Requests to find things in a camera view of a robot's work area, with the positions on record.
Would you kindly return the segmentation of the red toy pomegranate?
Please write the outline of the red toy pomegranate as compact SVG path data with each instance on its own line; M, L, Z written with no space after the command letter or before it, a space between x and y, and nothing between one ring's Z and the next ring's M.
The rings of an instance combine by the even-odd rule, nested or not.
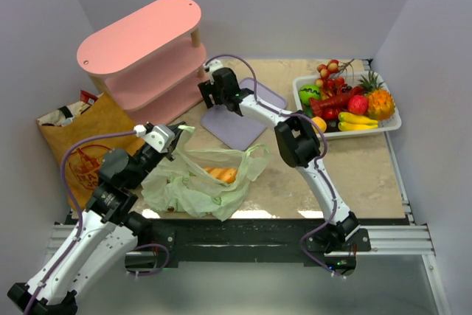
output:
M350 98L347 104L347 110L356 115L366 114L369 107L369 100L363 95L355 95Z

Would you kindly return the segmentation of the dark purple toy plum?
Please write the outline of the dark purple toy plum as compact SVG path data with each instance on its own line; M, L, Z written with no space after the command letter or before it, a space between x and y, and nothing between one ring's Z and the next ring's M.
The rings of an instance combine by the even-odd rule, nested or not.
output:
M326 121L326 133L334 133L339 131L339 121L338 120L327 120Z

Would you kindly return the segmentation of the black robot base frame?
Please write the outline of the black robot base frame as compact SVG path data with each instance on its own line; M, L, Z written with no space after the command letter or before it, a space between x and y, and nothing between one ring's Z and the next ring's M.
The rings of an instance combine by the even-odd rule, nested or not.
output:
M148 273L185 262L303 263L343 275L352 273L356 257L371 249L367 229L341 239L336 228L319 218L151 219L139 249L125 256L129 272Z

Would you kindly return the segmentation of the green toy watermelon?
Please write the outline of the green toy watermelon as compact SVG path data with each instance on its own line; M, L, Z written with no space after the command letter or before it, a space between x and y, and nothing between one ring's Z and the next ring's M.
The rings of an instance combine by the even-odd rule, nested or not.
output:
M310 99L320 99L320 88L315 84L307 84L300 88L299 98L302 104L310 105Z

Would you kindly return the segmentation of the red Chuba chips bag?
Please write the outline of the red Chuba chips bag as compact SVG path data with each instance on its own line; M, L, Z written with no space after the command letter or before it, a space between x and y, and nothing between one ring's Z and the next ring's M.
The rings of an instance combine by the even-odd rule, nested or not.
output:
M99 97L85 91L81 90L80 91L80 101L83 105L89 105L92 106L94 105L97 101L99 100Z

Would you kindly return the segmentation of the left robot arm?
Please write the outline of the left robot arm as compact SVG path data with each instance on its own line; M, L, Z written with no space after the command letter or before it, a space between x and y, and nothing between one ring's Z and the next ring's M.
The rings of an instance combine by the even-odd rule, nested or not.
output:
M121 148L104 155L98 185L74 229L34 277L8 291L24 314L76 314L85 293L151 235L151 222L131 209L138 199L133 190L161 160L173 160L182 129L147 123L132 133L143 146L134 155Z

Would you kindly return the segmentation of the upper yellow toy banana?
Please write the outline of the upper yellow toy banana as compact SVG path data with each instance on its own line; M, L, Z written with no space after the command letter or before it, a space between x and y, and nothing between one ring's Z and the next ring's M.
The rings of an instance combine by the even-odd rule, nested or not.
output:
M366 116L352 114L347 111L343 111L338 115L340 122L348 122L357 125L378 125L377 120L372 120Z

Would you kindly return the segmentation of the toy baguette bread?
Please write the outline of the toy baguette bread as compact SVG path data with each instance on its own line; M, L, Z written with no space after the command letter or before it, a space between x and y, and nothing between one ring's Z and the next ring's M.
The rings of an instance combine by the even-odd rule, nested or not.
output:
M238 169L232 167L205 167L204 169L209 175L211 175L211 177L226 184L232 184L236 180L238 172Z

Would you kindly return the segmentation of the lower yellow toy banana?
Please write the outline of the lower yellow toy banana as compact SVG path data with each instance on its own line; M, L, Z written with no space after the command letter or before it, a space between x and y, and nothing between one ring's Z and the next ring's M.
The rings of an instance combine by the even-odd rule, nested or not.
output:
M358 123L351 123L351 122L339 122L338 128L340 131L365 131L365 130L372 130L378 128L378 125L373 124L358 124Z

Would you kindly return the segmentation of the yellow toy banana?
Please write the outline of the yellow toy banana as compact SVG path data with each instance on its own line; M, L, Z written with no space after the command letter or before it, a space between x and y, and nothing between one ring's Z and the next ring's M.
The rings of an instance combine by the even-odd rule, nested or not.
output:
M372 130L378 128L378 125L373 124L358 124L358 123L351 123L351 122L339 122L338 128L340 131L365 131L365 130Z
M343 111L338 115L340 122L348 122L357 125L378 125L377 120L372 120L366 116L352 114L347 111Z

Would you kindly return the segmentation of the pink two-tier shelf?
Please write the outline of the pink two-tier shelf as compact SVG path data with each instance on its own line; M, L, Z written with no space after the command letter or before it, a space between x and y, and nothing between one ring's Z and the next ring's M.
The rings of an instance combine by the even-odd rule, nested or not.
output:
M201 102L207 51L193 0L156 0L87 37L77 62L136 123L169 123Z

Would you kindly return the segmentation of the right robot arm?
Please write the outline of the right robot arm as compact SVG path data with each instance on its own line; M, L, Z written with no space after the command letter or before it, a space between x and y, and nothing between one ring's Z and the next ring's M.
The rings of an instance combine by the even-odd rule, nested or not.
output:
M308 184L321 207L324 224L307 237L318 241L327 253L347 247L360 223L327 174L313 121L300 111L290 112L268 103L257 97L254 89L242 89L228 67L205 72L209 79L198 87L206 106L223 105L230 112L271 128L282 160Z

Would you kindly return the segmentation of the red yellow berry sprig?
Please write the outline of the red yellow berry sprig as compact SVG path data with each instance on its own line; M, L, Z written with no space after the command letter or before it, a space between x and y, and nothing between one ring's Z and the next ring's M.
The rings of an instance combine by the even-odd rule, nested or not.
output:
M354 59L347 61L331 59L326 64L319 64L316 67L319 79L315 80L315 85L320 89L344 88L347 86L345 82L347 73L353 71L353 61Z

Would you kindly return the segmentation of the lavender tray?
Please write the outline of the lavender tray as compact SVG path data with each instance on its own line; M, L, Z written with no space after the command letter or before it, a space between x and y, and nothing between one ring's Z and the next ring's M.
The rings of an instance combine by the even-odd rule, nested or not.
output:
M244 78L240 81L240 87L254 90L254 80L250 77ZM278 108L287 107L285 98L262 83L257 85L257 95ZM233 150L246 150L266 129L262 123L230 112L224 105L215 105L208 109L200 124Z

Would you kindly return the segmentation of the brown Trader Joe's bag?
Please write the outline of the brown Trader Joe's bag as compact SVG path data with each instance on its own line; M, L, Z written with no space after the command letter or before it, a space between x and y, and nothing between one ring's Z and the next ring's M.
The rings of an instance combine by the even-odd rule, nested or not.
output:
M132 131L135 122L107 94L101 94L92 106L81 101L62 106L37 119L44 139L58 163L77 142L98 135ZM114 148L123 148L130 155L142 147L144 141L135 135L98 139L83 143L67 158L67 184L83 210L99 184L98 170L104 155Z

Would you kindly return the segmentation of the toy pineapple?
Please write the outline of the toy pineapple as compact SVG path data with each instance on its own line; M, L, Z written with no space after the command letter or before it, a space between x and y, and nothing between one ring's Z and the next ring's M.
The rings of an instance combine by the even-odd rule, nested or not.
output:
M364 90L368 101L367 116L372 120L387 120L395 112L395 102L392 95L384 88L384 82L374 71L362 75L359 86Z

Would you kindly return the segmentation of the toy orange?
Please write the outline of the toy orange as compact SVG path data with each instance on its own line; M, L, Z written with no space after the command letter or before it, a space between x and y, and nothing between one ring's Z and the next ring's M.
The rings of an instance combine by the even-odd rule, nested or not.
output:
M327 130L327 123L321 117L313 117L312 121L317 126L314 131L318 134L319 132L324 133Z

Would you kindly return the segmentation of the white plastic basket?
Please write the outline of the white plastic basket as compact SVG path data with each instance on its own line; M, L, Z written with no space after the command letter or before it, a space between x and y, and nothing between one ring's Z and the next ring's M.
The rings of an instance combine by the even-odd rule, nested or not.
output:
M356 84L360 79L361 76L367 77L368 71L357 71L354 72L353 75L347 76L347 84L353 86ZM315 79L318 79L319 75L308 75L308 76L301 76L296 77L292 83L293 87L293 96L294 102L296 105L297 110L303 109L302 101L299 98L299 90L307 84L314 84ZM395 109L394 114L387 120L381 120L379 122L379 126L377 128L368 129L368 130L360 130L360 131L337 131L331 133L325 133L326 139L344 139L344 138L353 138L358 136L370 136L375 134L382 134L383 132L387 131L395 131L399 129L402 125L402 119L400 118L398 109Z

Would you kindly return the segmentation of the light green plastic bag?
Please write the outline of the light green plastic bag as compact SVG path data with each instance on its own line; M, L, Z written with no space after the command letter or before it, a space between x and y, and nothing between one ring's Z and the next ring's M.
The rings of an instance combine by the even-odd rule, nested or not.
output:
M250 184L267 168L270 150L257 144L246 151L204 148L189 149L195 128L181 125L184 131L176 149L174 160L160 162L142 182L145 203L157 212L186 212L200 218L213 215L220 221L231 217L245 199ZM232 184L219 181L205 171L205 167L236 168Z

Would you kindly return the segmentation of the red toy apple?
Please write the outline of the red toy apple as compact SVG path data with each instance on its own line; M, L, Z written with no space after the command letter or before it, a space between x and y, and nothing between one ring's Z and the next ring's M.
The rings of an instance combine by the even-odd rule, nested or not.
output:
M340 110L338 108L326 108L322 112L322 118L325 121L337 120L339 113L340 113Z

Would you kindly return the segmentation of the red toy lobster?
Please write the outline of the red toy lobster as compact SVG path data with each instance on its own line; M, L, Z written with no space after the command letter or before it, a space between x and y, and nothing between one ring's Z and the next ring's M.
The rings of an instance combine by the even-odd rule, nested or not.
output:
M363 94L364 90L360 86L354 87L351 91L340 93L325 100L309 99L310 108L315 116L321 116L323 111L328 108L343 108L350 99L358 94Z

